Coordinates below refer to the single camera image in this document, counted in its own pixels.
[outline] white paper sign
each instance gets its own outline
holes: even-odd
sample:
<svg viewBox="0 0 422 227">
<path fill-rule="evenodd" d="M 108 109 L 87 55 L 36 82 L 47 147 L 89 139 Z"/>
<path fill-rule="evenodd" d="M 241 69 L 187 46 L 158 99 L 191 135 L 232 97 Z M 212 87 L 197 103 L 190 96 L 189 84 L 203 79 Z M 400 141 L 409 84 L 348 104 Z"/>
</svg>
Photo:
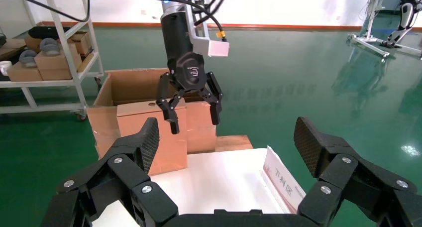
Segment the white paper sign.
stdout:
<svg viewBox="0 0 422 227">
<path fill-rule="evenodd" d="M 306 193 L 270 146 L 267 146 L 263 169 L 290 212 L 295 214 Z"/>
</svg>

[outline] white metal shelf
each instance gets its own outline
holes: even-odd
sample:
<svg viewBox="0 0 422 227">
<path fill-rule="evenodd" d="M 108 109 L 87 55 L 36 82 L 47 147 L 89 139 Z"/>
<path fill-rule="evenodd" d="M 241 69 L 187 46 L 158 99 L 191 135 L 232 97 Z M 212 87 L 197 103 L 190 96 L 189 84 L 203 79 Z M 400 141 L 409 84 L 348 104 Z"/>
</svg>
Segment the white metal shelf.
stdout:
<svg viewBox="0 0 422 227">
<path fill-rule="evenodd" d="M 46 111 L 74 111 L 84 109 L 80 103 L 77 104 L 48 104 L 48 105 L 37 105 L 32 107 L 28 106 L 6 106 L 0 109 L 0 114 L 20 114 L 20 113 L 32 113 L 32 112 L 46 112 Z"/>
<path fill-rule="evenodd" d="M 82 0 L 84 4 L 85 12 L 87 11 L 87 0 Z M 47 0 L 47 4 L 57 9 L 54 0 Z M 102 77 L 104 75 L 103 64 L 101 62 L 100 53 L 98 51 L 97 39 L 94 33 L 94 26 L 91 19 L 87 22 L 79 22 L 70 28 L 67 32 L 64 32 L 60 17 L 58 14 L 51 12 L 53 16 L 54 24 L 57 28 L 57 33 L 59 35 L 60 42 L 62 43 L 63 52 L 68 61 L 69 70 L 72 74 L 71 80 L 55 80 L 55 81 L 39 81 L 39 82 L 12 82 L 4 81 L 0 82 L 0 88 L 21 88 L 23 94 L 26 97 L 29 105 L 26 106 L 6 106 L 0 107 L 0 114 L 10 114 L 10 113 L 29 113 L 29 112 L 45 112 L 45 111 L 72 111 L 77 112 L 83 116 L 86 115 L 85 109 L 88 107 L 85 100 L 84 92 L 82 90 L 81 82 L 86 77 Z M 88 62 L 84 71 L 78 73 L 75 63 L 73 62 L 72 53 L 69 49 L 69 44 L 67 39 L 80 30 L 83 26 L 88 25 L 89 27 L 89 36 L 91 39 L 91 44 L 93 46 L 93 57 Z M 94 63 L 98 61 L 99 72 L 90 72 L 90 69 Z M 53 104 L 53 105 L 37 105 L 32 94 L 29 90 L 30 87 L 58 87 L 58 86 L 75 86 L 78 93 L 80 103 L 69 103 L 69 104 Z"/>
</svg>

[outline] black robotic finger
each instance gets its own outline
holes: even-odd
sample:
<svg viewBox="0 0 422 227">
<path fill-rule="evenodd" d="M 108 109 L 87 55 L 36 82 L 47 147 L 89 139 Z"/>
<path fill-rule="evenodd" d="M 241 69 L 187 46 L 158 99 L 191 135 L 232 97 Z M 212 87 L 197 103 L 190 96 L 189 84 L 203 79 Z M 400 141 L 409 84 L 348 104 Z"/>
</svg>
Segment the black robotic finger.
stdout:
<svg viewBox="0 0 422 227">
<path fill-rule="evenodd" d="M 223 93 L 221 93 L 220 85 L 218 85 L 217 79 L 214 76 L 213 72 L 207 73 L 207 84 L 210 88 L 212 94 L 217 97 L 218 103 L 221 103 L 221 99 L 223 97 Z"/>
<path fill-rule="evenodd" d="M 220 124 L 220 112 L 221 112 L 221 103 L 218 99 L 218 95 L 214 95 L 211 91 L 207 88 L 200 89 L 198 94 L 210 104 L 210 113 L 211 113 L 211 120 L 213 125 Z"/>
<path fill-rule="evenodd" d="M 169 73 L 165 73 L 160 76 L 160 81 L 158 83 L 158 91 L 157 91 L 157 101 L 155 103 L 163 111 L 164 120 L 170 123 L 172 133 L 177 134 L 179 133 L 179 123 L 178 123 L 175 107 L 180 100 L 180 98 L 178 97 L 182 97 L 184 94 L 184 91 L 182 95 L 179 95 L 179 93 L 176 93 L 173 96 L 173 98 L 170 100 L 170 102 L 168 102 L 166 100 L 166 97 L 167 97 L 169 82 L 170 82 Z"/>
</svg>

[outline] silver screw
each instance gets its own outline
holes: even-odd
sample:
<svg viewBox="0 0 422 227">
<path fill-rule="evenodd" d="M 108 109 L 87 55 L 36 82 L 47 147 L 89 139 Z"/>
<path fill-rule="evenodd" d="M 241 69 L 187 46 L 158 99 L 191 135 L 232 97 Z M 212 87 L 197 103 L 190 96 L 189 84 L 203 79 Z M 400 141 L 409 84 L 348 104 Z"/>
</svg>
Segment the silver screw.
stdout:
<svg viewBox="0 0 422 227">
<path fill-rule="evenodd" d="M 331 193 L 331 189 L 329 187 L 327 187 L 327 186 L 322 186 L 321 187 L 321 191 L 324 192 L 324 193 L 326 193 L 326 194 Z"/>
<path fill-rule="evenodd" d="M 396 181 L 396 183 L 397 183 L 397 185 L 399 185 L 399 186 L 401 186 L 403 188 L 409 187 L 409 185 L 406 182 L 401 181 L 401 180 Z"/>
<path fill-rule="evenodd" d="M 144 193 L 144 194 L 150 193 L 151 191 L 152 191 L 151 186 L 144 186 L 144 188 L 142 188 L 142 193 Z"/>
<path fill-rule="evenodd" d="M 118 157 L 118 158 L 116 158 L 115 160 L 114 160 L 114 162 L 116 163 L 116 164 L 118 164 L 118 163 L 120 163 L 120 162 L 122 162 L 123 161 L 123 159 L 121 158 L 121 157 Z"/>
<path fill-rule="evenodd" d="M 73 180 L 68 180 L 68 181 L 65 182 L 65 184 L 63 186 L 68 188 L 68 187 L 73 186 L 74 183 L 75 182 Z"/>
<path fill-rule="evenodd" d="M 349 158 L 347 158 L 347 157 L 343 157 L 342 158 L 342 160 L 344 161 L 344 162 L 346 162 L 346 163 L 350 163 L 350 162 L 352 162 L 352 160 L 350 160 Z"/>
</svg>

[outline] yellow connector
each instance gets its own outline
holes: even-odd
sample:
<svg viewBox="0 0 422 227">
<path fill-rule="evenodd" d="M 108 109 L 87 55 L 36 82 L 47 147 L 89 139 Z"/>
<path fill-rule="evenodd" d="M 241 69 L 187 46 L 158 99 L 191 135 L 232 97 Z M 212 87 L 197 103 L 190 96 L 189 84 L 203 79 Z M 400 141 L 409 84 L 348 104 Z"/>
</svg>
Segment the yellow connector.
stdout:
<svg viewBox="0 0 422 227">
<path fill-rule="evenodd" d="M 217 37 L 218 38 L 225 37 L 225 32 L 224 31 L 217 32 Z"/>
</svg>

